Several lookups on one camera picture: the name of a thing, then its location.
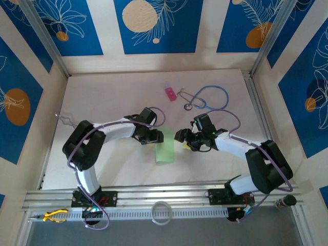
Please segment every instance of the white board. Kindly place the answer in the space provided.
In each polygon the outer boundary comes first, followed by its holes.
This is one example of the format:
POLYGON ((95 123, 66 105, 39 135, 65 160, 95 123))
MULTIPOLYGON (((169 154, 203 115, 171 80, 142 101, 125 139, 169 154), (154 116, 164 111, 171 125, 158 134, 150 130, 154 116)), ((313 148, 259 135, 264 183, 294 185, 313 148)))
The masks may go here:
MULTIPOLYGON (((176 93, 183 86, 192 94, 206 85, 224 87, 230 96, 227 109, 237 114, 242 122, 236 135, 264 140, 239 69, 72 76, 61 114, 72 117, 76 124, 85 119, 103 123, 155 106, 165 111, 165 125, 173 127, 175 132, 189 128, 193 117, 208 110, 194 108, 186 111, 183 109, 186 101, 181 97, 170 102, 160 85, 165 80, 176 93)), ((200 96, 215 108, 223 106, 226 101, 225 94, 218 89, 206 89, 200 96)), ((238 124, 236 119, 224 112, 213 112, 210 117, 217 129, 230 130, 238 124)), ((161 120, 162 116, 158 113, 158 122, 161 120)), ((57 125, 43 184, 45 190, 76 188, 75 177, 66 166, 67 159, 61 151, 73 130, 62 122, 57 125)), ((248 173, 245 161, 225 152, 191 152, 176 142, 175 155, 174 163, 158 165, 155 162, 155 145, 142 146, 131 138, 111 141, 102 147, 95 164, 96 174, 102 186, 124 186, 228 179, 248 173)))

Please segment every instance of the pliers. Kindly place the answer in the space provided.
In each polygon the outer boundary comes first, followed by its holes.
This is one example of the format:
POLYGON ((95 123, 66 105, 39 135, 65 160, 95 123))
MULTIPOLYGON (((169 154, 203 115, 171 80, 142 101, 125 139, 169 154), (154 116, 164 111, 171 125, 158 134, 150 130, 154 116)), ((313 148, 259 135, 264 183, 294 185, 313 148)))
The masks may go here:
POLYGON ((52 215, 55 215, 55 214, 58 214, 58 213, 67 213, 68 210, 67 209, 58 209, 58 210, 55 210, 53 212, 46 212, 44 215, 35 215, 33 217, 29 217, 29 219, 33 219, 33 220, 43 220, 43 221, 47 221, 50 220, 50 221, 54 221, 54 222, 57 222, 57 223, 60 223, 60 222, 65 222, 66 219, 54 219, 54 218, 51 218, 50 216, 52 215))

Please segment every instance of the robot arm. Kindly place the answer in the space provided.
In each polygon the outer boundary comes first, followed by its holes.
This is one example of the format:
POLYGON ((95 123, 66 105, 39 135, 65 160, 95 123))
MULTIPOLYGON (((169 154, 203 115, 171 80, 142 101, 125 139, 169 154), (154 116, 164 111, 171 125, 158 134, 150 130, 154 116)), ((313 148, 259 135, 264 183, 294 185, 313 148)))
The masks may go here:
MULTIPOLYGON (((139 115, 125 116, 124 118, 113 122, 137 121, 153 125, 156 122, 156 119, 157 115, 152 110, 144 108, 139 115)), ((66 157, 68 158, 70 156, 77 144, 88 132, 100 125, 104 124, 91 124, 87 120, 80 122, 64 144, 63 152, 66 157)), ((101 128, 92 133, 87 141, 79 147, 72 158, 72 163, 77 167, 79 180, 89 195, 96 196, 97 193, 101 193, 101 187, 96 177, 94 164, 97 161, 103 144, 110 140, 125 137, 133 137, 142 145, 163 142, 162 132, 156 129, 151 130, 149 127, 139 124, 117 124, 101 128)))
POLYGON ((216 130, 207 114, 196 116, 191 125, 192 130, 178 131, 175 140, 185 142, 186 147, 192 151, 203 152, 200 147, 206 145, 209 150, 226 151, 247 161, 250 175, 236 177, 226 184, 226 189, 229 190, 231 196, 257 190, 268 194, 284 183, 278 171, 257 146, 270 155, 288 180, 293 177, 290 166, 273 141, 260 143, 229 134, 225 129, 216 130))

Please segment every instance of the white tape roll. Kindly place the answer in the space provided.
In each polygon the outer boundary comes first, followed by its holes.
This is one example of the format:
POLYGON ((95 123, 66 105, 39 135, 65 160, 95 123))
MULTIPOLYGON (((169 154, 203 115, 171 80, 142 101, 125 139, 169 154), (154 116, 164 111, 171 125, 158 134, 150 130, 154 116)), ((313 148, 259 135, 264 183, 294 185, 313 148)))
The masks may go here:
POLYGON ((152 216, 152 221, 153 221, 156 225, 158 225, 158 226, 160 226, 160 225, 161 225, 161 226, 165 226, 166 224, 168 224, 168 223, 171 221, 172 216, 173 216, 173 211, 172 211, 171 206, 170 206, 167 202, 165 202, 165 201, 158 201, 158 202, 156 202, 156 203, 152 206, 152 209, 151 209, 150 213, 151 213, 151 216, 152 216), (154 212, 154 209, 155 209, 158 205, 164 205, 165 207, 167 207, 167 208, 169 209, 169 218, 168 218, 167 221, 164 221, 164 222, 158 222, 158 221, 154 218, 153 212, 154 212))

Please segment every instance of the purple cable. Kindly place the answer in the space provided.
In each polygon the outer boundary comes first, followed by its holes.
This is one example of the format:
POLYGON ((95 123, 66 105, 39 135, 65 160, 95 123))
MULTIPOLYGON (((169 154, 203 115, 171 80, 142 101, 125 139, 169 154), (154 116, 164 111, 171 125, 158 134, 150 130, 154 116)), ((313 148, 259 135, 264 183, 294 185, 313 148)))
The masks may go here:
POLYGON ((159 125, 149 125, 149 124, 145 124, 145 123, 141 123, 141 122, 137 122, 137 121, 115 121, 115 122, 110 122, 110 123, 106 123, 106 124, 103 124, 101 126, 98 126, 94 129, 92 129, 90 132, 88 132, 82 139, 81 141, 77 144, 77 146, 74 148, 74 150, 72 151, 72 153, 70 154, 70 156, 68 157, 67 159, 67 166, 71 169, 74 170, 74 174, 75 174, 75 177, 76 177, 76 180, 77 180, 77 183, 78 183, 78 187, 82 190, 82 192, 85 194, 86 197, 88 197, 106 216, 107 218, 107 224, 102 227, 102 228, 94 228, 94 227, 91 227, 89 226, 86 221, 84 220, 84 224, 86 225, 87 228, 89 229, 92 229, 92 230, 97 230, 97 231, 101 231, 101 230, 104 230, 106 229, 108 226, 109 226, 109 215, 108 213, 105 211, 104 208, 102 208, 100 206, 100 204, 98 202, 96 202, 90 195, 89 193, 86 191, 86 189, 82 186, 82 183, 80 181, 80 178, 77 174, 77 168, 76 167, 73 167, 71 166, 71 160, 73 158, 73 156, 75 155, 76 151, 78 150, 78 148, 82 145, 82 143, 95 131, 101 129, 101 128, 104 128, 104 127, 109 127, 109 126, 113 126, 113 125, 118 125, 118 124, 139 124, 139 125, 143 125, 143 126, 146 126, 146 127, 160 127, 164 124, 165 120, 166 120, 166 116, 164 114, 164 111, 160 108, 157 108, 157 107, 150 107, 149 109, 157 109, 159 110, 162 114, 163 114, 163 122, 159 125))
MULTIPOLYGON (((233 115, 237 120, 238 120, 238 126, 235 127, 234 129, 232 129, 230 132, 229 132, 229 137, 234 139, 234 140, 237 140, 237 141, 240 141, 240 142, 243 142, 244 144, 248 144, 250 146, 253 146, 253 147, 256 147, 258 148, 265 156, 266 158, 271 162, 271 164, 275 167, 275 169, 278 171, 278 173, 280 174, 280 176, 283 178, 283 180, 285 181, 285 183, 288 185, 289 189, 284 189, 284 188, 276 188, 277 190, 280 190, 280 191, 286 191, 286 192, 292 192, 293 191, 293 187, 291 185, 291 183, 288 181, 288 179, 286 178, 286 176, 284 175, 284 173, 281 171, 281 169, 278 167, 278 165, 275 163, 275 161, 271 158, 271 156, 261 147, 261 146, 258 146, 254 143, 250 143, 247 141, 247 140, 244 140, 242 138, 239 138, 239 137, 235 137, 235 136, 231 136, 231 133, 233 133, 234 131, 236 131, 237 129, 240 128, 241 126, 241 121, 239 119, 239 117, 237 115, 235 115, 233 112, 229 111, 229 110, 226 110, 226 109, 214 109, 214 110, 211 110, 208 113, 211 113, 213 111, 224 111, 224 112, 227 112, 231 115, 233 115)), ((244 215, 243 218, 241 218, 240 220, 238 220, 238 223, 243 221, 245 217, 247 217, 250 213, 254 212, 255 209, 257 209, 266 199, 267 197, 270 195, 269 194, 266 194, 266 196, 258 203, 256 204, 256 206, 246 215, 244 215)))

